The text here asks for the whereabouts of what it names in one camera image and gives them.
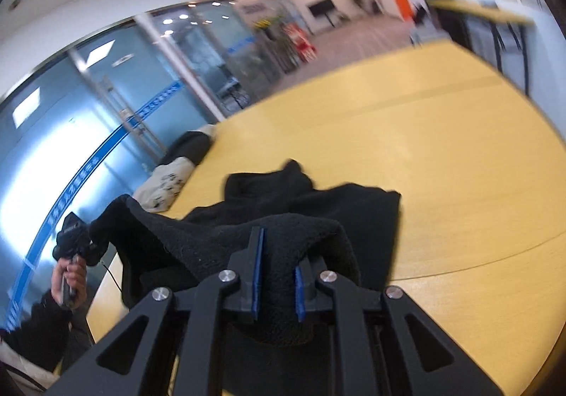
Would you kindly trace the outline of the person's left hand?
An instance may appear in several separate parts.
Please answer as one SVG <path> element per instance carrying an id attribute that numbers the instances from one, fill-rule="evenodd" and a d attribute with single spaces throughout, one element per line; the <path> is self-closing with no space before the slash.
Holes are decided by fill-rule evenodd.
<path id="1" fill-rule="evenodd" d="M 74 292 L 71 299 L 63 299 L 63 285 Z M 86 294 L 86 263 L 76 256 L 73 259 L 59 258 L 53 269 L 51 279 L 51 296 L 59 306 L 75 310 L 85 302 Z"/>

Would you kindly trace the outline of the person's left forearm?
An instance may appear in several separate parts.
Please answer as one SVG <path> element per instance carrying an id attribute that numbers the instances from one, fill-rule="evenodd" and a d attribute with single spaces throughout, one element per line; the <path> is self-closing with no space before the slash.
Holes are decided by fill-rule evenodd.
<path id="1" fill-rule="evenodd" d="M 1 338 L 22 358 L 53 372 L 63 358 L 71 319 L 72 312 L 45 292 L 31 308 L 31 316 L 11 331 L 2 329 Z"/>

